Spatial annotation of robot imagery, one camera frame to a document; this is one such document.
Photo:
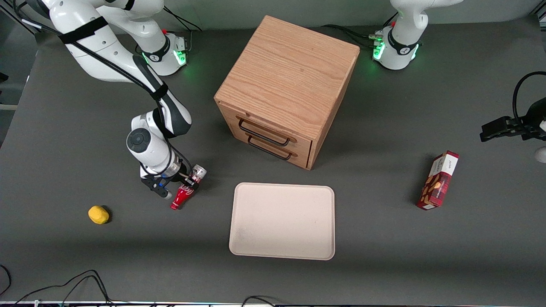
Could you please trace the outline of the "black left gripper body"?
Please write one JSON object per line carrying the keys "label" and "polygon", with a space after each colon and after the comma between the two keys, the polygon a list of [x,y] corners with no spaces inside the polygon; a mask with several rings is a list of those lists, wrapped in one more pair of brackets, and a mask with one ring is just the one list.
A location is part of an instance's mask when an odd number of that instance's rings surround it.
{"label": "black left gripper body", "polygon": [[542,98],[533,103],[527,113],[520,117],[521,123],[527,129],[521,134],[521,139],[527,141],[529,139],[538,139],[546,141],[545,128],[541,127],[546,120],[546,98]]}

